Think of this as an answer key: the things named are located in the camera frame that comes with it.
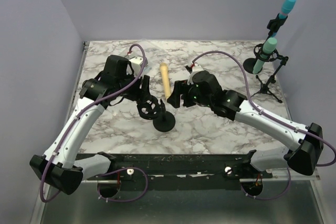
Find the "black shock mount desk stand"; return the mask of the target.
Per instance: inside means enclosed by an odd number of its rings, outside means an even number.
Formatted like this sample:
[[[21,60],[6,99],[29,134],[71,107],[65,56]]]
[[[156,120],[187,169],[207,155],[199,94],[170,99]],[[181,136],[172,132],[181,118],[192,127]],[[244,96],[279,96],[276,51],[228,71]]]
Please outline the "black shock mount desk stand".
[[[159,132],[169,132],[175,127],[174,115],[166,110],[165,104],[162,100],[156,97],[142,102],[138,102],[137,110],[139,116],[145,120],[151,120],[154,128]]]

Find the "cream yellow microphone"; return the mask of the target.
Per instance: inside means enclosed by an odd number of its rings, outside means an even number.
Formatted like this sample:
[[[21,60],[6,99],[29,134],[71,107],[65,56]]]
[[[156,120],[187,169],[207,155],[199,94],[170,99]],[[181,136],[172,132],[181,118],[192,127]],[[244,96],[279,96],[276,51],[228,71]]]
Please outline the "cream yellow microphone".
[[[160,63],[160,73],[163,82],[164,95],[167,100],[171,96],[171,87],[170,87],[168,66],[164,62]]]

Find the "black tripod shock mount stand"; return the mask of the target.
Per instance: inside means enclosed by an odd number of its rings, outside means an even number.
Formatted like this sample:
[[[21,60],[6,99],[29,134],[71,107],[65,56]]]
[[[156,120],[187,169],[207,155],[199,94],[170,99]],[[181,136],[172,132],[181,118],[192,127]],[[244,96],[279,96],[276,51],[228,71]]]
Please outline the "black tripod shock mount stand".
[[[256,74],[256,79],[260,82],[260,89],[256,93],[254,93],[252,97],[257,94],[265,94],[274,97],[277,100],[277,102],[283,103],[283,101],[280,98],[278,98],[273,92],[271,92],[269,85],[276,83],[275,79],[276,74],[278,73],[278,71],[281,69],[282,66],[285,66],[287,64],[289,57],[280,55],[277,49],[275,49],[272,53],[269,54],[269,56],[267,56],[264,62],[274,62],[276,60],[280,60],[280,65],[277,67],[274,73],[269,76],[266,83],[263,83],[262,80],[259,78],[259,75]]]

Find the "mint green microphone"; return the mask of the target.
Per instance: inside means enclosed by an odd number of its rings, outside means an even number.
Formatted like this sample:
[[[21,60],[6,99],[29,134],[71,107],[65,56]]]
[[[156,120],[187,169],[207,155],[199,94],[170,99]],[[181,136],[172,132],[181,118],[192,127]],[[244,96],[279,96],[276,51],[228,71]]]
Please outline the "mint green microphone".
[[[276,49],[276,46],[277,46],[277,39],[274,37],[270,37],[264,42],[261,50],[258,53],[258,59],[254,65],[253,74],[257,74],[261,71],[265,63],[261,59],[263,60],[268,59]]]

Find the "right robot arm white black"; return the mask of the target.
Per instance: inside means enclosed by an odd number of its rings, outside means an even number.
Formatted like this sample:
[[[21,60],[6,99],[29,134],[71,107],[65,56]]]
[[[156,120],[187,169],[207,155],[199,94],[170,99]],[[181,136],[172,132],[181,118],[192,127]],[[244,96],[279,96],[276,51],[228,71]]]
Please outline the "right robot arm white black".
[[[313,174],[323,150],[321,126],[305,126],[276,114],[265,116],[266,110],[252,106],[246,96],[233,90],[224,90],[216,77],[208,71],[191,74],[188,80],[176,81],[168,103],[174,108],[199,105],[210,108],[216,115],[252,126],[283,144],[267,151],[251,151],[250,159],[241,165],[249,178],[267,169],[291,168],[295,172]]]

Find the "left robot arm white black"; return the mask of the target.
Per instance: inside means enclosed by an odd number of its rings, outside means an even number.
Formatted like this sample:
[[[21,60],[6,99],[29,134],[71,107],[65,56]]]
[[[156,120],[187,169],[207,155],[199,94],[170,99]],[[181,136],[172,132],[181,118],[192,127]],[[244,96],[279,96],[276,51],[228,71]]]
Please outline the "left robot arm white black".
[[[100,152],[77,160],[79,149],[96,120],[117,97],[136,102],[141,118],[154,120],[159,114],[156,97],[149,92],[149,76],[143,74],[147,59],[136,61],[110,55],[104,69],[86,80],[75,109],[52,145],[43,155],[34,155],[29,164],[40,179],[40,196],[44,184],[71,195],[87,178],[101,175],[112,179],[116,175],[114,156]]]

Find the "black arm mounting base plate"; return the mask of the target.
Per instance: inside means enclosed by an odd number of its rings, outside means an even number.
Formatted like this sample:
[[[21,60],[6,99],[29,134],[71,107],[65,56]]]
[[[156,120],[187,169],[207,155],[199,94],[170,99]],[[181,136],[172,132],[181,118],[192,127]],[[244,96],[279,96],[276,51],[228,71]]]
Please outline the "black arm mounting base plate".
[[[247,181],[261,184],[272,174],[250,165],[252,154],[112,154],[108,176],[95,175],[99,185],[124,191],[240,190]]]

